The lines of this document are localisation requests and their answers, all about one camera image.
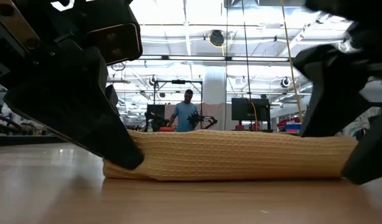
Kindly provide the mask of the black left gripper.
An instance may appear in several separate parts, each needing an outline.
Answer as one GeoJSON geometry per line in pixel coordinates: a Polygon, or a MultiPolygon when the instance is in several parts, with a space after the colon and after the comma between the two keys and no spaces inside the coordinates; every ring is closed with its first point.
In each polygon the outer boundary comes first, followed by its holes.
{"type": "Polygon", "coordinates": [[[66,141],[134,170],[144,160],[100,78],[106,63],[91,39],[97,1],[0,0],[0,85],[15,113],[66,141]]]}

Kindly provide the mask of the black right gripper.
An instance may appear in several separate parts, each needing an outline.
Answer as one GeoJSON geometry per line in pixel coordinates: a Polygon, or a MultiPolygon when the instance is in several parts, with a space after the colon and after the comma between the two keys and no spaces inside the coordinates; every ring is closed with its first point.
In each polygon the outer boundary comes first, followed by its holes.
{"type": "Polygon", "coordinates": [[[347,34],[350,45],[359,50],[343,53],[319,45],[292,60],[313,84],[302,136],[333,136],[370,107],[360,94],[368,79],[364,64],[371,76],[382,79],[382,0],[306,0],[304,6],[352,21],[347,34]]]}

